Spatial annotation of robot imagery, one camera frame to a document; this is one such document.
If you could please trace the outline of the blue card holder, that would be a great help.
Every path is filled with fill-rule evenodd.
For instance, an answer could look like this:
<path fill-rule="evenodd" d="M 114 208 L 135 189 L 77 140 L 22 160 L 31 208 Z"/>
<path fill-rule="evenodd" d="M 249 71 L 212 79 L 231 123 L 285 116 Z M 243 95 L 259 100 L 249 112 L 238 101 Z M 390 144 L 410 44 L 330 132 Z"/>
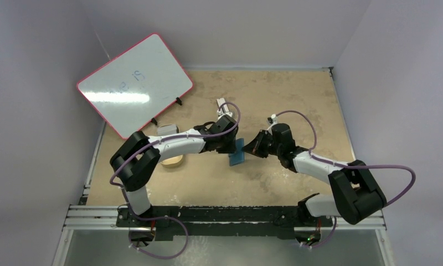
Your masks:
<path fill-rule="evenodd" d="M 229 154 L 229 166 L 230 167 L 235 166 L 235 165 L 239 165 L 245 161 L 244 151 L 243 151 L 243 153 L 239 153 L 239 154 L 236 154 L 235 152 L 232 154 Z"/>

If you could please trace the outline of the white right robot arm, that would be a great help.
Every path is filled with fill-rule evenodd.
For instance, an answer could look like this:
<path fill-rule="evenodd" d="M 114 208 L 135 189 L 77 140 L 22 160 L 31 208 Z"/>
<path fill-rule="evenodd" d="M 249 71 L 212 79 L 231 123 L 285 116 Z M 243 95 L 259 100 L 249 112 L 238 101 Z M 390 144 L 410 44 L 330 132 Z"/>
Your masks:
<path fill-rule="evenodd" d="M 298 202 L 297 217 L 306 226 L 322 216 L 341 217 L 349 224 L 357 224 L 387 205 L 383 191 L 363 161 L 330 164 L 323 157 L 314 159 L 308 149 L 296 145 L 287 124 L 261 130 L 242 150 L 260 158 L 276 156 L 284 168 L 330 185 L 331 195 L 315 193 Z"/>

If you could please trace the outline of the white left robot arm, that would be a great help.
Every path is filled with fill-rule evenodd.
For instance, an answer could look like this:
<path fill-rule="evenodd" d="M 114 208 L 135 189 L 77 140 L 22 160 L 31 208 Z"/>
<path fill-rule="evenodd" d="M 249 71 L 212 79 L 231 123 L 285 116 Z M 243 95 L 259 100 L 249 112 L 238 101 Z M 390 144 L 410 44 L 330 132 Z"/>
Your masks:
<path fill-rule="evenodd" d="M 120 179 L 118 186 L 132 208 L 131 221 L 144 227 L 152 219 L 146 185 L 160 162 L 180 155 L 211 151 L 233 154 L 236 152 L 237 132 L 238 122 L 229 115 L 167 136 L 146 136 L 142 131 L 134 132 L 110 158 L 114 171 L 110 183 L 114 185 L 114 179 Z"/>

